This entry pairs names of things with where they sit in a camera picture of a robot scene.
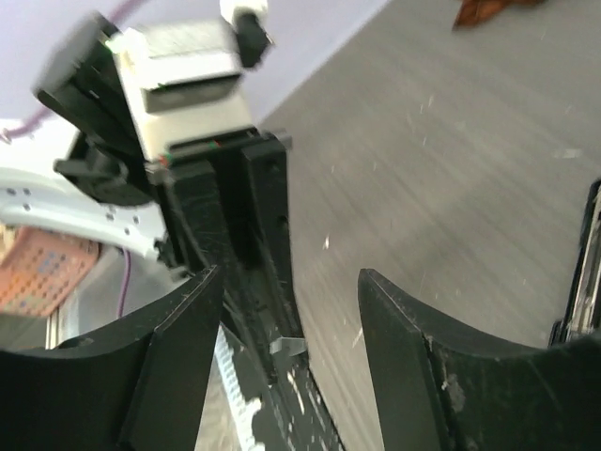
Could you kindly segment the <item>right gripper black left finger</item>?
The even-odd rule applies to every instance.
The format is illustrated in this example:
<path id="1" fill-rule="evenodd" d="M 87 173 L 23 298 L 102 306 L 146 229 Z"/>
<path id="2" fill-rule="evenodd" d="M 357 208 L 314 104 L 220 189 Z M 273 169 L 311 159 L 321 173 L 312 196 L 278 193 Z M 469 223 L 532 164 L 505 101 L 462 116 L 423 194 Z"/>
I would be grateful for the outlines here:
<path id="1" fill-rule="evenodd" d="M 192 450 L 223 304 L 209 268 L 52 350 L 1 354 L 5 450 Z"/>

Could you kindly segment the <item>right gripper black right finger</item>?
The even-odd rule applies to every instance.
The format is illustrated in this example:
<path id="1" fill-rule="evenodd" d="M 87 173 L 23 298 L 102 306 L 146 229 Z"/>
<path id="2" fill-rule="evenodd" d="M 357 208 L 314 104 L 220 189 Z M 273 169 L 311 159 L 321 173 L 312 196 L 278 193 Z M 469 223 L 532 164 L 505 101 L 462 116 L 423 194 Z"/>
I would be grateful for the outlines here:
<path id="1" fill-rule="evenodd" d="M 481 332 L 372 269 L 362 328 L 388 450 L 596 450 L 600 335 L 546 349 Z"/>

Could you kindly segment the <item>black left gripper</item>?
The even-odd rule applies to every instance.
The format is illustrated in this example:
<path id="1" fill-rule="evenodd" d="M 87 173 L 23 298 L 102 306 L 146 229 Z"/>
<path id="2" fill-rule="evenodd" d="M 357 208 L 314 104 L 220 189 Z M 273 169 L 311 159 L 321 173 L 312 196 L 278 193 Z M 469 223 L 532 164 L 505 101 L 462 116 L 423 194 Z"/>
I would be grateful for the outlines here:
<path id="1" fill-rule="evenodd" d="M 161 256 L 187 273 L 217 265 L 240 339 L 261 365 L 240 267 L 264 268 L 285 336 L 303 337 L 290 247 L 285 132 L 246 130 L 173 145 L 147 173 L 166 225 Z"/>

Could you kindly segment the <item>grey staple strip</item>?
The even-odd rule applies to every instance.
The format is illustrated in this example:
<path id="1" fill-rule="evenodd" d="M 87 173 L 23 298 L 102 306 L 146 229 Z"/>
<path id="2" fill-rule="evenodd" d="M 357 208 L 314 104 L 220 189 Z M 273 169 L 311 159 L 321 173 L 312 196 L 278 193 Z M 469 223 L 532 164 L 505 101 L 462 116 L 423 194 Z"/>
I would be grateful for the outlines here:
<path id="1" fill-rule="evenodd" d="M 283 354 L 286 357 L 301 355 L 307 351 L 302 337 L 279 336 L 270 342 L 270 354 Z"/>

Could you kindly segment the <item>black stapler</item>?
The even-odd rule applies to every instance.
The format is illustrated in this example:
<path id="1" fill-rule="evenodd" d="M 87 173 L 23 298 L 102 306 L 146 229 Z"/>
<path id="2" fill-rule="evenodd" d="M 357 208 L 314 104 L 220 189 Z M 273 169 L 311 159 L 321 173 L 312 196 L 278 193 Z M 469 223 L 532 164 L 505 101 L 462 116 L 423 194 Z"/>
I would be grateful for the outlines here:
<path id="1" fill-rule="evenodd" d="M 590 187 L 583 214 L 578 258 L 562 319 L 548 344 L 565 343 L 600 328 L 600 179 Z"/>

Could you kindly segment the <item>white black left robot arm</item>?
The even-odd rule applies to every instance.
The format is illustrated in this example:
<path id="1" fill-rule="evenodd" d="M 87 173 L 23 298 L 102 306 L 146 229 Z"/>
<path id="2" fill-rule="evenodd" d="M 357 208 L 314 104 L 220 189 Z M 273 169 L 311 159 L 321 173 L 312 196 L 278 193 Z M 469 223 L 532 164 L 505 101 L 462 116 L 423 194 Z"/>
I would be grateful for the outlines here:
<path id="1" fill-rule="evenodd" d="M 272 41 L 264 1 L 217 18 L 117 27 L 86 17 L 34 93 L 54 119 L 1 134 L 1 219 L 108 244 L 176 277 L 216 267 L 222 320 L 273 376 L 306 365 L 283 134 L 241 85 Z"/>

